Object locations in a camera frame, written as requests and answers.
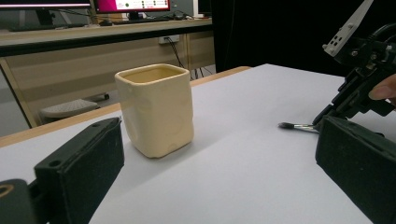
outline cup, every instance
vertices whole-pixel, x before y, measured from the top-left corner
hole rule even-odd
[[[190,71],[152,64],[115,75],[125,127],[135,148],[160,158],[193,138]]]

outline finger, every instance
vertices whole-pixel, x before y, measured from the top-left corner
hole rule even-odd
[[[378,83],[370,92],[369,97],[373,100],[383,100],[396,97],[396,74],[385,78]]]
[[[390,102],[391,102],[393,105],[396,106],[396,98],[391,98],[391,99],[389,99],[389,100],[390,100]]]

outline white table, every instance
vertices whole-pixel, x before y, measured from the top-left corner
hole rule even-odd
[[[91,223],[371,223],[316,164],[318,135],[277,127],[311,123],[343,82],[265,64],[196,86],[192,142],[157,160],[132,147],[122,123],[125,165]],[[118,116],[0,148],[0,179],[33,181],[53,150]],[[353,121],[396,140],[395,113]]]

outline wooden table edge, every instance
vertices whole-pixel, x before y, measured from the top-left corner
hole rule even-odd
[[[247,69],[249,69],[250,67],[248,66],[240,66],[240,67],[235,67],[233,69],[224,71],[224,72],[220,72],[220,73],[216,73],[214,75],[208,76],[208,77],[202,77],[196,80],[191,81],[191,86],[198,86],[204,83],[207,83],[209,81],[213,81],[222,77],[227,77],[229,75],[233,75],[235,73],[238,72],[242,72],[245,71]],[[120,110],[120,104],[114,104],[114,105],[109,105],[109,106],[105,106],[87,113],[83,113],[80,115],[76,115],[74,117],[68,118],[68,119],[61,119],[49,124],[45,124],[45,125],[41,125],[38,127],[35,127],[33,129],[29,129],[26,131],[22,131],[19,133],[14,133],[14,134],[10,134],[10,135],[6,135],[3,137],[0,137],[0,147],[6,147],[12,144],[16,144],[19,143],[21,141],[25,141],[34,137],[38,137],[42,134],[46,134],[46,133],[51,133],[63,128],[67,128],[69,126],[81,123],[83,121],[89,120],[89,119],[95,119],[98,117],[101,117],[103,115],[106,114],[110,114],[113,112],[116,112]]]

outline keyboard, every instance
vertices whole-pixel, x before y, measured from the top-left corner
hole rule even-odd
[[[40,31],[40,30],[56,30],[74,27],[83,27],[85,23],[72,23],[72,24],[53,24],[53,25],[25,25],[25,26],[12,26],[8,27],[10,32],[23,32],[23,31]]]
[[[136,24],[136,23],[155,22],[155,21],[170,21],[170,20],[166,18],[154,18],[154,19],[140,19],[140,20],[131,20],[131,21],[113,21],[113,24],[124,25],[124,24]]]

